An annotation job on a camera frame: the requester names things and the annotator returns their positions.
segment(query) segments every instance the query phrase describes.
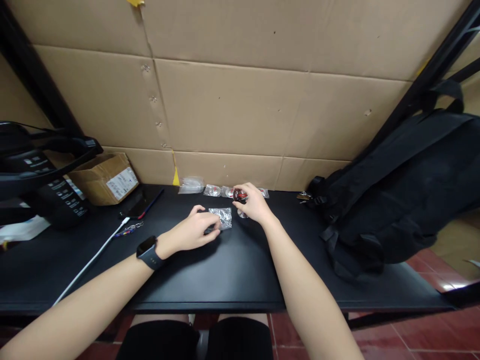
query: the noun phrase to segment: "wrist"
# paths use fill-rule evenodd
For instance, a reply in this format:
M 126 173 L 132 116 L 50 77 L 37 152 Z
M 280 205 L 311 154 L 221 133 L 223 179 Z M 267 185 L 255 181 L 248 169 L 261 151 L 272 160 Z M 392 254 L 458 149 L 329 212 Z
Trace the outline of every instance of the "wrist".
M 274 215 L 273 212 L 270 212 L 267 216 L 264 216 L 260 221 L 260 225 L 262 228 L 270 226 L 272 224 L 278 223 L 279 219 Z
M 177 252 L 177 250 L 172 246 L 172 242 L 169 241 L 167 232 L 156 238 L 155 252 L 162 260 L 168 259 Z

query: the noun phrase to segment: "black backpack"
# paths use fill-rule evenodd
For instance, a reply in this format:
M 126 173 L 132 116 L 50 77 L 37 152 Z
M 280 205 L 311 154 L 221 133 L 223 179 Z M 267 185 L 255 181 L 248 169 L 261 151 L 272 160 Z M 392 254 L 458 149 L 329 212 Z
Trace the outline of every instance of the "black backpack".
M 434 109 L 439 94 L 455 101 Z M 458 83 L 444 80 L 375 149 L 307 191 L 329 226 L 320 237 L 337 275 L 379 275 L 430 247 L 460 213 L 480 206 L 480 117 L 463 113 Z

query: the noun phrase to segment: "smartphone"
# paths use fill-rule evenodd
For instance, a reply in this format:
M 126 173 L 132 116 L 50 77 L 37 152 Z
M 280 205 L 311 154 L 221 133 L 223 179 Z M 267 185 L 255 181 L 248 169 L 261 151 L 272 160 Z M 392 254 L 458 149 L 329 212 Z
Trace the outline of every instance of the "smartphone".
M 164 188 L 160 185 L 141 185 L 141 198 L 126 213 L 126 217 L 132 220 L 140 220 L 149 211 L 153 203 L 164 192 Z

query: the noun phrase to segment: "yellow tape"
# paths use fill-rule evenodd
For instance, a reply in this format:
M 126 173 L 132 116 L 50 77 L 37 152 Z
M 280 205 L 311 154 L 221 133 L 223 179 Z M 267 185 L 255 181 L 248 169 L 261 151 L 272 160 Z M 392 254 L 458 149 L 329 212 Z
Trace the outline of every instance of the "yellow tape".
M 175 162 L 175 153 L 172 150 L 171 154 L 173 155 L 173 165 L 175 165 L 175 175 L 173 175 L 173 186 L 180 186 L 179 172 L 177 170 L 177 163 Z
M 423 64 L 423 66 L 420 68 L 420 70 L 417 71 L 416 76 L 415 76 L 416 78 L 418 78 L 419 75 L 420 75 L 420 73 L 425 69 L 425 67 L 426 67 L 427 64 L 429 63 L 430 59 L 431 59 L 431 57 L 429 57 L 429 58 L 427 59 L 427 61 L 425 61 L 425 63 Z
M 130 4 L 132 4 L 134 7 L 138 8 L 139 5 L 145 4 L 144 0 L 127 0 Z

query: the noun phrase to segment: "forearm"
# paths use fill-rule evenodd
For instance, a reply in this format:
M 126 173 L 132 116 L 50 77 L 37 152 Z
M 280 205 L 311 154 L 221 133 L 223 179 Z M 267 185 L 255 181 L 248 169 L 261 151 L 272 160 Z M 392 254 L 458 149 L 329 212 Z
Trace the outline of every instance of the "forearm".
M 274 216 L 262 223 L 288 314 L 311 359 L 363 359 L 332 294 Z
M 132 255 L 45 312 L 0 350 L 0 359 L 75 359 L 153 274 Z

